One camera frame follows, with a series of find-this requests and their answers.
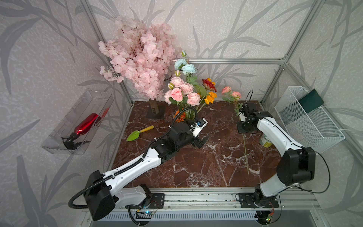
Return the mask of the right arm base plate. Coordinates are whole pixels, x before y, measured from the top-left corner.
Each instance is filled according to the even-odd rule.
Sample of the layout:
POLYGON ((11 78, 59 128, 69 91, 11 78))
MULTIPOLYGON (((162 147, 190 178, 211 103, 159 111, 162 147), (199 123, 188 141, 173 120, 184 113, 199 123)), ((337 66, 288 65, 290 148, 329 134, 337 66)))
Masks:
POLYGON ((276 196, 265 197, 258 192, 238 193, 235 195, 235 199, 240 203, 241 208, 279 208, 276 196))

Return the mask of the dark green card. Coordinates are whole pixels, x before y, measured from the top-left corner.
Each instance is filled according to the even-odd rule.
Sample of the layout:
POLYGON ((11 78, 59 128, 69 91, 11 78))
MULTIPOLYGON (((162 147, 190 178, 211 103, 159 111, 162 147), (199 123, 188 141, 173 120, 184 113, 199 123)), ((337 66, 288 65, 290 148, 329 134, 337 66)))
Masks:
POLYGON ((324 104, 323 99, 315 89, 309 91, 298 102, 307 114, 324 104))

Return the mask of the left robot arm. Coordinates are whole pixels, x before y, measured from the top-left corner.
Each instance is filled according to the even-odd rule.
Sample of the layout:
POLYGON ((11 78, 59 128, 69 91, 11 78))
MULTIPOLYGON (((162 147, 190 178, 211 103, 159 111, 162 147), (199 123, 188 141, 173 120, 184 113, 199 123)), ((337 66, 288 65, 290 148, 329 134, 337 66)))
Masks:
POLYGON ((200 139, 198 134, 208 124, 205 118, 196 123, 175 123, 159 139, 153 140, 146 152, 116 169, 105 172, 93 172, 86 183, 90 190, 83 193, 92 219, 98 221, 106 217, 117 206, 139 205, 151 196, 145 186, 136 186, 130 190, 125 186, 150 169, 172 159, 184 146, 191 144, 201 148, 207 138, 200 139))

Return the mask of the red and orange flowers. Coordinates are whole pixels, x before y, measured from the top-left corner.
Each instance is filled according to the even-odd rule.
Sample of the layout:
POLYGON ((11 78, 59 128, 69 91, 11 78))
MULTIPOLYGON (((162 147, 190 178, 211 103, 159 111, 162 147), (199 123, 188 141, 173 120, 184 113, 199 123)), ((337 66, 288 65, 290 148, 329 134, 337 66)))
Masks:
POLYGON ((199 113, 204 107, 213 104, 215 99, 217 98, 215 83, 210 78, 202 79, 201 83, 198 83, 197 86, 193 87, 194 91, 200 95, 201 102, 199 106, 197 106, 197 108, 187 107, 182 109, 181 111, 178 109, 178 111, 174 115, 174 118, 178 123, 179 122, 185 123, 187 110, 193 110, 196 113, 199 113))

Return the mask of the green yellow garden trowel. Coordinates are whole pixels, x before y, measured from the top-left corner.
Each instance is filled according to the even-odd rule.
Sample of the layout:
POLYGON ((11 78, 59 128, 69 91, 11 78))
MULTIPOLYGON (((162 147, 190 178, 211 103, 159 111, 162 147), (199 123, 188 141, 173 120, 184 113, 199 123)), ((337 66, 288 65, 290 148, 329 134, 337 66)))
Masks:
POLYGON ((134 140, 136 140, 139 136, 140 136, 140 134, 141 133, 143 133, 143 132, 147 132, 147 131, 149 131, 149 130, 152 130, 152 129, 154 129, 154 126, 152 125, 152 126, 149 126, 149 127, 147 127, 147 128, 144 128, 144 129, 142 129, 142 130, 136 130, 136 131, 133 131, 129 136, 128 136, 128 138, 127 138, 127 140, 126 141, 134 141, 134 140))

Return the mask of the pink ranunculus flower stem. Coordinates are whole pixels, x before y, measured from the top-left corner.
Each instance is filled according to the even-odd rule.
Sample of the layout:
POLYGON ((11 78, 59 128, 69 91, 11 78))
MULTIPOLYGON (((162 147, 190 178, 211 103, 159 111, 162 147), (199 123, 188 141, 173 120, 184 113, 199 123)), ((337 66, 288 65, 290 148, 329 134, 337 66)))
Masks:
MULTIPOLYGON (((164 94, 164 101, 167 104, 169 104, 167 101, 168 91, 164 94)), ((187 107, 197 108, 197 106, 199 106, 199 104, 201 102, 200 95, 198 93, 196 93, 195 91, 193 91, 189 95, 183 95, 183 97, 184 97, 184 99, 183 99, 183 103, 182 103, 182 109, 187 108, 187 107)))

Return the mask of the peach pink peony stem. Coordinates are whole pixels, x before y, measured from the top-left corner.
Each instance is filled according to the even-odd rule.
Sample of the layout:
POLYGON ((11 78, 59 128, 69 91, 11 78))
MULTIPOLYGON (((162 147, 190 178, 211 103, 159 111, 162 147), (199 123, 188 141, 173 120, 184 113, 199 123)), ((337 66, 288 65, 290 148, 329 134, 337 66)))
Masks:
MULTIPOLYGON (((240 103, 240 99, 242 97, 241 93, 238 91, 232 91, 231 87, 225 86, 222 89, 221 94, 223 95, 223 100, 225 100, 230 104, 233 104, 236 116, 240 116, 240 114, 242 113, 240 110, 242 108, 242 104, 240 103)), ((247 149, 246 149, 246 140, 244 135, 243 135, 243 142, 244 142, 244 158, 245 158, 247 173, 250 174, 250 167, 249 167, 247 149)))

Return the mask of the aluminium front rail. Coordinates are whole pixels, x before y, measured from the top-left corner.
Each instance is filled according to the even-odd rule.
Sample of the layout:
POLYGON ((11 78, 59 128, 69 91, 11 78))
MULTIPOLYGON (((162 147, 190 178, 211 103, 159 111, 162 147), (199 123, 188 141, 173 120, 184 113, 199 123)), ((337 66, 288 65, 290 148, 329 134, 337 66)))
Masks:
MULTIPOLYGON (((253 193, 254 187, 151 188, 153 194, 165 194, 162 211, 237 211, 238 193, 253 193)), ((279 208, 287 210, 320 210, 314 194, 291 188, 277 197, 279 208)))

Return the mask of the light blue carnation stem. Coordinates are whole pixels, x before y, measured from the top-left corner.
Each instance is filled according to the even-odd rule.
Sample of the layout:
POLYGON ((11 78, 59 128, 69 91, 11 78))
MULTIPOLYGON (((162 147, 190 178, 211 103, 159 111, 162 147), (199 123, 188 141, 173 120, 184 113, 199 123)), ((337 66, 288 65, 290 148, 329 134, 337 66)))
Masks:
POLYGON ((197 72, 196 67, 189 63, 189 59, 187 58, 186 51, 181 51, 181 58, 175 61, 175 76, 180 77, 182 74, 186 77, 186 81, 193 85, 197 86, 197 76, 195 75, 197 72))

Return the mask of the pink cherry blossom tree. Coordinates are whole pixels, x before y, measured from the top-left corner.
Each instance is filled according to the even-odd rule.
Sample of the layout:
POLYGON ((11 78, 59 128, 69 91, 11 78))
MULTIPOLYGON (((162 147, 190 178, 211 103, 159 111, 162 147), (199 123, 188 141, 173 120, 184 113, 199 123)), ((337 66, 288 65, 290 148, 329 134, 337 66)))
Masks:
POLYGON ((166 23, 147 26, 143 21, 118 18, 114 39, 98 43, 99 51, 110 59, 100 75, 107 81, 133 84, 149 100, 161 97, 165 75, 176 58, 175 35, 166 23))

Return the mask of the green tape roll can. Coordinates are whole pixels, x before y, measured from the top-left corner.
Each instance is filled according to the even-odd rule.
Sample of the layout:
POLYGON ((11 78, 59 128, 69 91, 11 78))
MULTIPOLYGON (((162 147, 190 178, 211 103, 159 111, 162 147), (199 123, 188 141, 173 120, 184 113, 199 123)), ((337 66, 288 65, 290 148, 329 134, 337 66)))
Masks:
POLYGON ((265 148, 269 148, 273 145, 272 141, 264 133, 260 137, 259 143, 261 146, 263 146, 265 148))

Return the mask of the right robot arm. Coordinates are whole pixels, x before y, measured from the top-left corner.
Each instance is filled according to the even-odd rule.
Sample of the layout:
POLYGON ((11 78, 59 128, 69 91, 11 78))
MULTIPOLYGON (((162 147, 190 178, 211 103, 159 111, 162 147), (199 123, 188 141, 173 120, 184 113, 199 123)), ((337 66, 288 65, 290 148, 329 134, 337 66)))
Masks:
POLYGON ((240 108, 240 133, 256 130, 266 135, 281 155, 276 173, 257 187, 262 197, 273 197, 298 183, 311 181, 315 177, 316 152, 303 147, 284 131, 267 111, 258 111, 254 103, 240 108))

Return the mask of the clear plastic wall bin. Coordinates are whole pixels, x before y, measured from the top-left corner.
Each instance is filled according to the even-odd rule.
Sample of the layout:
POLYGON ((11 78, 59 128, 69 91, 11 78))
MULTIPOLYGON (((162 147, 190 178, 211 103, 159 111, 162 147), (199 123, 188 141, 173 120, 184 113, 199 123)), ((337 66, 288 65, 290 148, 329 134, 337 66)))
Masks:
MULTIPOLYGON (((87 89, 77 100, 52 133, 41 144, 41 148, 51 154, 83 155, 90 143, 83 144, 79 149, 68 150, 62 137, 68 138, 74 128, 86 119, 91 113, 100 114, 111 107, 114 99, 111 93, 87 89)), ((75 142, 92 141, 99 127, 93 128, 89 133, 79 137, 75 142)))

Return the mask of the pale pink carnation stem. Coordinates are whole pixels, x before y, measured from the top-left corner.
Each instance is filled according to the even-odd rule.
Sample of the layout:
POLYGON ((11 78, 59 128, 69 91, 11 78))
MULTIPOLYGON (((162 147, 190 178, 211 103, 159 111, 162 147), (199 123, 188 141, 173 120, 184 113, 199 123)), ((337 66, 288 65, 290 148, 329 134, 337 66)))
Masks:
POLYGON ((185 82, 180 77, 173 77, 167 86, 170 90, 173 90, 174 88, 180 89, 183 95, 189 95, 194 91, 193 85, 185 82))

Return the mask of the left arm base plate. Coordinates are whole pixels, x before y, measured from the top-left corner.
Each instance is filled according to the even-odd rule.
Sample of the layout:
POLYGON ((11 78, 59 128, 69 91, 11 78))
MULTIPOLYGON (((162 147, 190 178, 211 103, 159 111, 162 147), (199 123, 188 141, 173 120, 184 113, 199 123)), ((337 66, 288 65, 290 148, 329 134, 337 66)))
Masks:
POLYGON ((165 194, 152 194, 147 196, 139 205, 129 205, 130 209, 162 209, 164 207, 165 194))

